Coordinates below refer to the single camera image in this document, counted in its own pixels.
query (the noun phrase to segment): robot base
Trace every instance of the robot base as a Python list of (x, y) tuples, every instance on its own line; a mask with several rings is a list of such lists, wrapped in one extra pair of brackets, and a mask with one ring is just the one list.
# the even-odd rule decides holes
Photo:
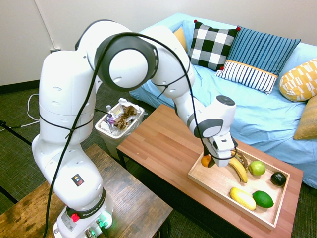
[(93, 216), (80, 219), (76, 223), (71, 220), (66, 214), (66, 207), (62, 210), (53, 226), (53, 233), (55, 238), (86, 238), (85, 231), (87, 229), (93, 230), (95, 236), (99, 236), (102, 231), (96, 223), (98, 219), (108, 229), (112, 225), (113, 200), (106, 193), (105, 201), (102, 207)]

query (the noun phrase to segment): label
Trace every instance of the label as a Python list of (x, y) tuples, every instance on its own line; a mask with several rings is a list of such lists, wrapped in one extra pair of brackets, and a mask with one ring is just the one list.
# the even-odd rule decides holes
[(81, 184), (84, 183), (84, 180), (79, 176), (79, 174), (76, 174), (74, 177), (71, 178), (74, 183), (79, 187)]
[(61, 220), (64, 222), (65, 226), (72, 232), (77, 225), (73, 220), (67, 215), (66, 212), (61, 216)]

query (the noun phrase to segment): couch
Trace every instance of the couch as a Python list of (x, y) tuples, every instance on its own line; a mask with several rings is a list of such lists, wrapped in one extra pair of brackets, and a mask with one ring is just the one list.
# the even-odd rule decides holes
[[(186, 46), (191, 48), (195, 23), (194, 20), (219, 29), (236, 29), (228, 25), (186, 14), (174, 14), (155, 25), (168, 27), (172, 32), (182, 27)], [(217, 95), (225, 95), (237, 105), (232, 136), (271, 156), (287, 162), (304, 171), (303, 182), (317, 189), (317, 139), (295, 140), (294, 133), (307, 101), (292, 102), (279, 90), (281, 76), (300, 64), (317, 57), (317, 47), (299, 43), (276, 80), (272, 92), (266, 94), (243, 84), (215, 76), (216, 71), (207, 67), (193, 65), (196, 81), (194, 96), (208, 106)], [(161, 95), (149, 80), (130, 95), (157, 108), (165, 104), (174, 108), (174, 102)]]

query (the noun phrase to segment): wooden side table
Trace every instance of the wooden side table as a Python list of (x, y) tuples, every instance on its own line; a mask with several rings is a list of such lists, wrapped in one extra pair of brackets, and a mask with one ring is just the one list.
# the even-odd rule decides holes
[[(172, 208), (96, 144), (86, 153), (96, 164), (106, 192), (114, 201), (113, 224), (108, 229), (108, 238), (152, 238), (168, 219)], [(0, 237), (42, 237), (48, 194), (49, 184), (45, 182), (3, 213), (0, 216)], [(54, 237), (53, 224), (64, 206), (53, 194), (47, 238)]]
[[(290, 174), (274, 230), (266, 228), (187, 177), (203, 146), (172, 108), (159, 106), (117, 149), (121, 156), (132, 158), (150, 171), (140, 181), (214, 237), (290, 238), (303, 171), (240, 141), (238, 144), (240, 149)], [(153, 182), (152, 186), (146, 184), (155, 179), (159, 182)]]

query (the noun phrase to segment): banana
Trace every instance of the banana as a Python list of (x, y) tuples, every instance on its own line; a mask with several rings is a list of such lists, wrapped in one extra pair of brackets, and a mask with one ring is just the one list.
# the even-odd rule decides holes
[(231, 165), (236, 170), (243, 182), (248, 182), (247, 172), (239, 160), (237, 160), (236, 158), (231, 158), (229, 160), (229, 165)]
[(254, 198), (250, 194), (236, 187), (231, 188), (230, 197), (251, 211), (253, 211), (257, 206)]

